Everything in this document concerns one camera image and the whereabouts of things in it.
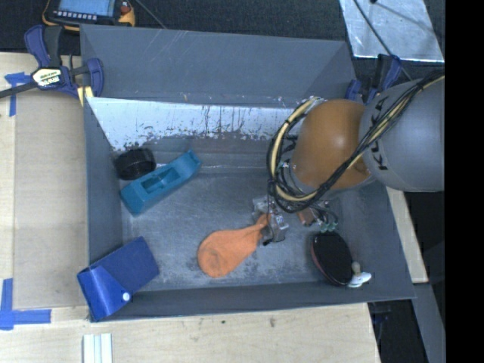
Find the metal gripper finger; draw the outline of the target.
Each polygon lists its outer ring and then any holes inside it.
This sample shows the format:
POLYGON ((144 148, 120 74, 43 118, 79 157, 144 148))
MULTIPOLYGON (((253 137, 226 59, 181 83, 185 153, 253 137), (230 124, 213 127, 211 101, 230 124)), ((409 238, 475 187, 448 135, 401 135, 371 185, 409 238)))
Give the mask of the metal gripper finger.
POLYGON ((289 225, 281 214, 268 214, 268 223, 263 229, 264 244, 278 243, 285 240, 289 225))
POLYGON ((261 216, 270 219, 270 204, 267 197, 253 198, 253 220, 257 221, 261 216))

